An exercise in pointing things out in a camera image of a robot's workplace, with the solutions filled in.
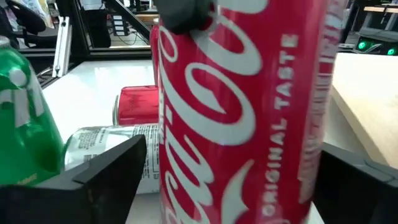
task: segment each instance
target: green soda can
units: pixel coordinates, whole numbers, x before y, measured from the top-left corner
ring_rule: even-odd
[[[29,61],[0,36],[0,185],[35,185],[64,168],[63,141]]]

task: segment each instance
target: white tabletop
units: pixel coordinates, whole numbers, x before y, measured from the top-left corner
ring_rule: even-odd
[[[153,84],[151,60],[84,62],[44,89],[44,95],[66,141],[78,128],[112,125],[114,100],[122,87]],[[359,153],[363,150],[333,102],[327,122],[326,142]],[[159,209],[159,194],[137,195],[126,223],[159,223]],[[313,207],[309,224],[322,223]]]

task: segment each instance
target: coca-cola logo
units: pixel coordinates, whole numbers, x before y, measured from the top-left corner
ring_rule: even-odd
[[[253,14],[263,11],[268,3],[268,0],[252,1],[252,4],[244,4],[244,1],[224,1],[219,0],[221,7],[232,11],[242,12],[246,14]],[[262,68],[261,55],[258,49],[242,30],[233,21],[225,16],[219,15],[215,22],[223,24],[229,28],[232,33],[243,44],[244,50],[241,53],[230,52],[222,45],[216,43],[209,34],[214,26],[209,26],[206,30],[195,30],[191,32],[191,37],[200,49],[209,59],[213,60],[217,65],[238,75],[257,75]],[[178,139],[172,132],[173,126],[173,112],[169,108],[172,106],[178,117],[184,123],[193,129],[197,134],[203,138],[222,145],[222,146],[236,146],[250,140],[256,130],[256,117],[252,105],[244,92],[232,81],[228,76],[218,69],[201,62],[192,62],[185,67],[184,78],[191,91],[192,95],[204,106],[217,111],[221,114],[228,115],[228,112],[219,104],[215,94],[198,83],[193,77],[193,70],[203,70],[207,75],[212,75],[227,86],[231,92],[238,99],[240,109],[242,111],[240,118],[234,123],[222,123],[215,121],[195,110],[189,102],[178,93],[169,79],[169,74],[165,70],[164,60],[167,63],[175,63],[178,61],[177,44],[170,34],[170,32],[160,26],[159,32],[159,71],[160,79],[162,80],[162,88],[165,91],[170,104],[164,105],[165,118],[169,125],[165,125],[164,130],[164,144],[167,159],[170,162],[173,173],[169,170],[164,172],[163,183],[166,188],[167,195],[173,206],[172,210],[165,207],[165,216],[167,223],[210,223],[210,220],[203,209],[203,206],[213,205],[213,196],[208,188],[208,184],[215,179],[211,166],[200,153],[198,149],[187,135],[183,136],[184,145],[188,148],[183,148]],[[172,54],[166,52],[163,46],[162,37],[166,37],[169,45],[172,47]],[[192,151],[196,159],[192,158],[187,151]],[[178,156],[190,172],[196,177],[197,181],[194,184],[184,173],[181,167],[177,164],[175,156]],[[238,218],[248,210],[242,200],[242,186],[249,169],[253,166],[254,160],[248,159],[240,169],[228,181],[227,186],[223,191],[223,198],[221,200],[221,223],[233,224]],[[193,219],[181,206],[180,202],[175,196],[175,191],[182,186],[184,191],[192,200],[196,211],[200,215],[200,221]]]

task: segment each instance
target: red soda can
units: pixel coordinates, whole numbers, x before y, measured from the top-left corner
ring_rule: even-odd
[[[160,23],[162,223],[308,222],[344,2],[225,0],[204,29]]]
[[[151,124],[159,121],[159,92],[156,86],[124,87],[113,108],[114,125]]]
[[[159,80],[159,70],[158,70],[158,64],[159,64],[159,51],[157,50],[158,46],[158,39],[159,39],[159,18],[154,19],[155,25],[152,27],[152,30],[150,30],[150,35],[149,35],[149,42],[151,46],[151,51],[152,51],[152,62],[154,64],[154,80],[155,80],[155,85],[157,86],[157,82]]]

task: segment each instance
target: metal frame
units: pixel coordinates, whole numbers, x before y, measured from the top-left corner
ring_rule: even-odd
[[[142,9],[141,8],[141,0],[135,0],[134,3],[135,3],[135,8],[136,8],[137,12],[141,11],[141,9]]]
[[[138,33],[140,33],[143,36],[143,38],[146,39],[148,43],[150,30],[148,29],[147,26],[145,26],[145,24],[140,19],[137,18],[136,15],[134,15],[119,0],[105,0],[105,3],[107,6],[111,7],[118,14],[120,14],[120,16],[122,16],[123,19],[127,20],[133,26],[133,28]]]
[[[341,37],[340,37],[341,44],[344,44],[346,42],[349,32],[353,29],[358,12],[359,12],[359,6],[355,2],[351,3],[349,7],[349,16],[345,28],[341,32]]]
[[[70,46],[72,42],[72,25],[69,17],[60,17],[57,47],[55,49],[52,76],[62,77],[68,72]]]
[[[364,21],[361,29],[359,30],[359,34],[365,35],[365,36],[375,36],[376,35],[378,37],[382,37],[385,39],[398,40],[398,32],[391,30],[392,27],[394,26],[394,24],[397,22],[398,14],[393,13],[387,23],[387,26],[384,28],[384,30],[382,30],[382,29],[373,29],[373,28],[369,27],[369,25],[373,19],[373,15],[375,13],[383,13],[383,12],[367,11],[365,21]]]
[[[118,0],[104,0],[108,6],[123,16],[146,41],[149,40],[150,30],[129,9]],[[84,61],[97,60],[142,60],[151,59],[152,52],[149,46],[133,48],[90,49],[87,40],[87,29],[84,25],[80,0],[57,0],[57,6],[62,17],[69,17],[73,27],[70,61],[67,70],[71,70]],[[32,64],[37,73],[52,68],[55,58],[55,49],[22,49],[20,53]],[[49,78],[45,86],[58,78]]]

